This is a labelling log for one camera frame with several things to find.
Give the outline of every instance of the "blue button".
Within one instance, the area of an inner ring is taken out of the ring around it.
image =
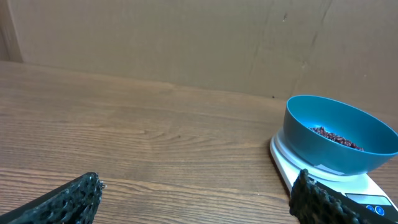
[[[372,206],[367,205],[366,208],[369,209],[370,211],[374,212],[374,208]]]
[[[377,214],[379,214],[379,215],[384,215],[384,210],[383,210],[382,207],[376,206],[376,207],[374,207],[374,209],[376,209],[376,213],[377,213]]]

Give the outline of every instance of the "plastic bowl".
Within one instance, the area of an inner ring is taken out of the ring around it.
[[[329,140],[310,128],[343,136],[364,151]],[[398,134],[374,116],[345,103],[311,95],[291,97],[286,104],[287,144],[310,164],[338,175],[377,169],[398,154]]]

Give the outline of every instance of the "cardboard wall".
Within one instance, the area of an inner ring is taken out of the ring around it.
[[[0,30],[0,60],[9,60],[6,43]]]
[[[9,0],[22,60],[398,108],[396,0]]]

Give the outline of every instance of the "wood grain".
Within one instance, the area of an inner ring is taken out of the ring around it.
[[[0,62],[0,213],[94,171],[108,185],[96,223],[294,223],[268,148],[284,108]],[[397,168],[371,174],[395,202]]]

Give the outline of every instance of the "kitchen scale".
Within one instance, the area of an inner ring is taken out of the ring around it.
[[[307,169],[310,178],[316,180],[319,187],[327,190],[330,195],[339,198],[343,203],[346,201],[346,198],[349,198],[370,211],[398,223],[397,207],[367,174],[352,176],[339,175],[322,165],[315,167],[309,164],[287,146],[283,129],[280,129],[272,137],[270,149],[289,192],[292,191],[294,181],[299,175],[300,170]],[[366,214],[360,212],[362,208],[359,210],[355,210],[351,206],[350,208],[360,215],[366,216]]]

